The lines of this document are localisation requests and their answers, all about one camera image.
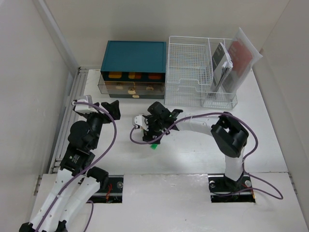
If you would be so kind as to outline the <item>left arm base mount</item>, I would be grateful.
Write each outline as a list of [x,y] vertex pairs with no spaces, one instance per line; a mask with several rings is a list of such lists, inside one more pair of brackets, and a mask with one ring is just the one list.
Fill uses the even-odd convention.
[[124,188],[123,175],[110,175],[105,189],[97,191],[90,200],[93,203],[122,203]]

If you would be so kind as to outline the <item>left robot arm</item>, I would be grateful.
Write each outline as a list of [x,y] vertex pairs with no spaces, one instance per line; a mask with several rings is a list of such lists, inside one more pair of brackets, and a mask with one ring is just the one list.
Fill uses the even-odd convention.
[[21,232],[66,232],[91,196],[108,186],[109,173],[94,166],[92,150],[98,146],[102,126],[120,119],[119,101],[93,103],[90,96],[84,96],[72,104],[85,120],[72,124],[52,190],[38,213],[21,225]]

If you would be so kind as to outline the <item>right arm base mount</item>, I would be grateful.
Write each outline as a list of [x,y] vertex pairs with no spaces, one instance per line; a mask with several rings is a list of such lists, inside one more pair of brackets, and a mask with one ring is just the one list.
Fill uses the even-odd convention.
[[250,177],[234,182],[223,174],[208,175],[212,203],[255,203]]

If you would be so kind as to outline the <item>red booklet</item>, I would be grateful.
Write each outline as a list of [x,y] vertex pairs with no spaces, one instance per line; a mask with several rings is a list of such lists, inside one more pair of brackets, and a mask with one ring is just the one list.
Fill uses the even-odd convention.
[[233,38],[228,53],[233,63],[233,69],[224,80],[222,86],[226,93],[235,94],[253,65],[263,56],[253,46],[241,28],[238,29]]

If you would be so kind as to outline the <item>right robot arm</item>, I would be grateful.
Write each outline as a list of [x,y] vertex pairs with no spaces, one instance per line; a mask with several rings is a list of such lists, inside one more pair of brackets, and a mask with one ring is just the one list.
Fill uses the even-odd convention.
[[170,111],[158,101],[148,108],[148,112],[148,115],[138,115],[133,119],[135,125],[143,129],[144,142],[158,139],[154,144],[159,144],[159,136],[168,128],[211,136],[225,155],[224,186],[235,190],[241,185],[243,152],[249,133],[230,113],[197,117],[181,109]]

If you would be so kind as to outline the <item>black spiral notebook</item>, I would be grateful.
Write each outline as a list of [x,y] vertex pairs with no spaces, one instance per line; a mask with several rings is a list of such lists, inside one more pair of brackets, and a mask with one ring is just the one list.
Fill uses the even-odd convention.
[[233,69],[233,63],[229,52],[223,43],[219,43],[212,56],[213,80],[210,87],[210,95],[215,95]]

